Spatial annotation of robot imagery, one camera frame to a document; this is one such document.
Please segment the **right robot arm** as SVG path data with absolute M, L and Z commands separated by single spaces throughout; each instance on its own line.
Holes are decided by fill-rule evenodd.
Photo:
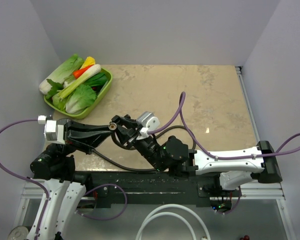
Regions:
M 268 141 L 243 150 L 215 151 L 190 149 L 175 136 L 159 144 L 153 134 L 160 125 L 152 112 L 144 112 L 137 119 L 114 116 L 109 124 L 113 136 L 127 149 L 135 148 L 157 172 L 168 171 L 173 177 L 219 174 L 213 183 L 213 192 L 220 197 L 237 187 L 257 180 L 261 184 L 282 182 L 275 156 L 263 156 L 273 152 Z

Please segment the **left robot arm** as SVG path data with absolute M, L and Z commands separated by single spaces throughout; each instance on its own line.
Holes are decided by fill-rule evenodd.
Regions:
M 31 163 L 44 193 L 28 240 L 60 240 L 80 197 L 94 190 L 88 173 L 77 173 L 73 153 L 91 154 L 116 129 L 116 125 L 89 125 L 70 119 L 53 120 L 40 115 L 46 149 Z

